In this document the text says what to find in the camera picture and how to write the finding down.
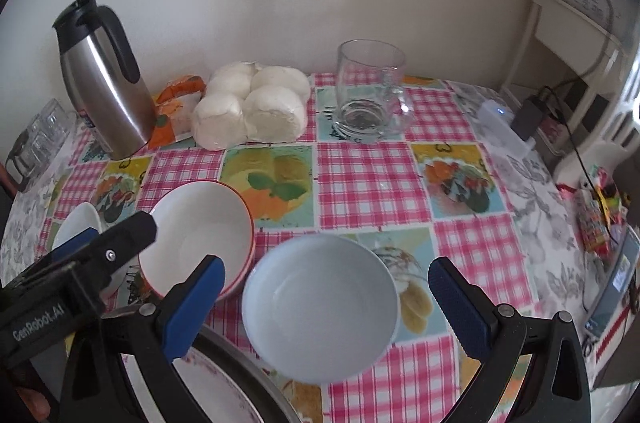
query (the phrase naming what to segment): tablecloth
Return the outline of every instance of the tablecloth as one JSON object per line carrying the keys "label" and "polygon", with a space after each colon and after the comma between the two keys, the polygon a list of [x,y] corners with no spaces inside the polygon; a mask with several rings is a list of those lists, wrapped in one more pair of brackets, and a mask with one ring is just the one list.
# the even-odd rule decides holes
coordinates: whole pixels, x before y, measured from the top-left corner
{"label": "tablecloth", "polygon": [[[437,422],[451,409],[478,364],[466,358],[431,299],[426,271],[437,256],[447,255],[494,303],[542,317],[565,309],[584,319],[582,253],[551,176],[535,152],[512,158],[478,122],[479,105],[487,98],[501,102],[497,93],[405,77],[414,124],[403,136],[359,145],[332,128],[333,83],[332,74],[312,76],[308,127],[295,143],[209,152],[185,140],[114,162],[79,126],[48,175],[14,203],[0,249],[3,283],[50,250],[60,223],[81,202],[92,202],[110,226],[197,179],[219,179],[240,191],[257,226],[256,260],[300,233],[334,231],[415,264],[413,283],[395,276],[402,324],[394,345],[370,370],[333,385],[303,385],[260,362],[242,327],[239,295],[210,313],[207,324],[256,359],[314,423]],[[248,182],[251,172],[295,185],[297,196],[261,196]],[[415,288],[429,298],[427,316],[412,310]],[[145,294],[133,264],[110,305]],[[527,365],[521,362],[496,421],[519,389]],[[593,376],[594,361],[588,366]]]}

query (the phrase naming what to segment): bowl with red rim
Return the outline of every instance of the bowl with red rim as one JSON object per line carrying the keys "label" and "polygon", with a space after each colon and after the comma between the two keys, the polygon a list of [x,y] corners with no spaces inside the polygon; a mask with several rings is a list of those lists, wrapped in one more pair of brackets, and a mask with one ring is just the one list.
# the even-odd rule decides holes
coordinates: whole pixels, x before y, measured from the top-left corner
{"label": "bowl with red rim", "polygon": [[140,270],[160,297],[185,281],[206,255],[225,264],[218,300],[238,290],[254,260],[254,221],[244,200],[219,181],[193,181],[175,188],[151,210],[156,242],[139,256]]}

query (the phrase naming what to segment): white bowl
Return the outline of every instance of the white bowl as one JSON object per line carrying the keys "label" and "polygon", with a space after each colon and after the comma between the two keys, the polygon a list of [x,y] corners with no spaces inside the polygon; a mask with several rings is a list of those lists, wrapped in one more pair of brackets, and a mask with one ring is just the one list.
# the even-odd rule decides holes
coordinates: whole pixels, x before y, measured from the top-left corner
{"label": "white bowl", "polygon": [[242,283],[254,259],[254,222],[233,188],[217,181],[187,183],[160,199],[151,215],[158,236],[140,253],[140,270],[157,295],[185,281],[209,254],[225,264],[218,299]]}
{"label": "white bowl", "polygon": [[87,228],[93,228],[98,233],[102,233],[102,223],[95,207],[91,203],[80,203],[69,212],[60,225],[58,233],[53,238],[52,249],[62,246],[66,241],[73,239]]}
{"label": "white bowl", "polygon": [[377,361],[398,329],[399,298],[384,263],[321,233],[270,250],[249,274],[242,321],[256,352],[283,376],[333,383]]}
{"label": "white bowl", "polygon": [[[56,233],[56,236],[53,238],[52,249],[62,246],[66,241],[73,239],[78,233],[85,231],[87,228],[93,228],[97,230],[98,233],[103,232],[100,215],[98,215],[95,207],[91,203],[80,203],[69,212],[69,215],[60,225],[58,233]],[[102,298],[102,300],[107,300],[107,298],[118,290],[122,281],[124,281],[125,275],[127,275],[127,268],[128,266],[124,265],[111,275],[109,285],[100,291],[100,298]]]}

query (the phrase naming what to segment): thermos lid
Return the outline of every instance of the thermos lid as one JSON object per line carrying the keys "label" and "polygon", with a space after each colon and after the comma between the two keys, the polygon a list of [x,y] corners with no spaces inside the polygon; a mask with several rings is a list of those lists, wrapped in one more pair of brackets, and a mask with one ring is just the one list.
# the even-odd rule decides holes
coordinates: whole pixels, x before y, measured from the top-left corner
{"label": "thermos lid", "polygon": [[94,20],[84,19],[97,8],[95,0],[75,0],[60,13],[52,27],[56,29],[61,55],[98,28]]}

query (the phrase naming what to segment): glass cup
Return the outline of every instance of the glass cup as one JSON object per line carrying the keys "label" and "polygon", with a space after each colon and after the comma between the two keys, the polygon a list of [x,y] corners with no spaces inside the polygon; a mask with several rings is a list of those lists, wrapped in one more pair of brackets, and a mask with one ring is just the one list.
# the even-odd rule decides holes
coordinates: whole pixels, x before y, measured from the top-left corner
{"label": "glass cup", "polygon": [[55,98],[51,98],[42,108],[40,119],[44,132],[54,146],[62,146],[71,131],[72,120]]}
{"label": "glass cup", "polygon": [[49,136],[46,124],[40,114],[31,118],[27,132],[29,133],[29,145],[40,163],[39,167],[46,168],[56,154],[56,143]]}
{"label": "glass cup", "polygon": [[9,156],[7,156],[6,162],[4,163],[4,167],[7,170],[9,169],[9,162],[14,164],[21,178],[17,184],[17,189],[20,192],[24,192],[30,180],[37,174],[40,167],[40,159],[36,153],[34,153],[27,129],[20,133],[11,151],[9,151]]}
{"label": "glass cup", "polygon": [[379,40],[350,40],[338,48],[334,127],[358,143],[399,135],[414,119],[402,87],[405,56]]}

